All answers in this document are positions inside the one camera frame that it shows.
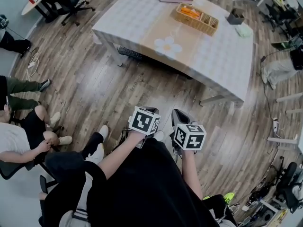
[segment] small box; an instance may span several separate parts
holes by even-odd
[[[161,116],[144,108],[135,106],[129,123],[129,128],[140,133],[154,134],[158,128]]]
[[[241,25],[245,19],[243,16],[244,11],[243,9],[233,9],[227,17],[227,21],[231,25]]]
[[[201,150],[206,138],[202,125],[177,124],[174,141],[184,150]]]

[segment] wooden box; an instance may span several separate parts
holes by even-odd
[[[200,12],[201,15],[199,19],[190,17],[186,14],[181,13],[181,8],[186,6],[189,9],[195,9],[196,11]],[[218,29],[219,20],[204,13],[200,9],[195,8],[194,6],[191,6],[189,4],[180,3],[177,6],[176,12],[175,12],[175,19],[183,24],[186,24],[188,26],[191,26],[197,30],[200,30],[203,33],[206,33],[210,36],[213,36],[214,33]]]

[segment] gray pants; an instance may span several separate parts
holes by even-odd
[[[293,77],[297,72],[291,59],[273,61],[263,69],[264,77],[274,86],[280,81]]]

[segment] white sneaker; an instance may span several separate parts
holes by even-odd
[[[59,145],[69,145],[72,143],[72,136],[59,137]]]
[[[97,147],[96,151],[94,152],[94,154],[92,154],[92,155],[89,154],[85,158],[85,160],[98,164],[100,161],[102,161],[103,157],[104,157],[104,148],[103,148],[103,144],[100,143],[100,144],[98,144],[98,147]]]
[[[271,86],[271,89],[275,90],[276,86],[274,84],[269,83]]]
[[[264,75],[264,68],[261,68],[261,78],[264,84],[267,84],[267,77]]]
[[[50,118],[50,124],[49,127],[53,128],[55,127],[56,123],[60,120],[61,118],[61,113],[56,112],[51,118]]]
[[[107,125],[103,125],[99,130],[99,134],[102,135],[103,141],[105,141],[106,137],[108,136],[108,127]]]
[[[153,138],[156,139],[157,141],[161,141],[164,138],[164,132],[163,131],[157,131],[154,135]]]

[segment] black sneaker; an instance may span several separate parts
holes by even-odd
[[[47,79],[46,81],[42,82],[39,91],[43,92],[43,90],[46,89],[51,84],[51,82],[52,81],[50,79]]]

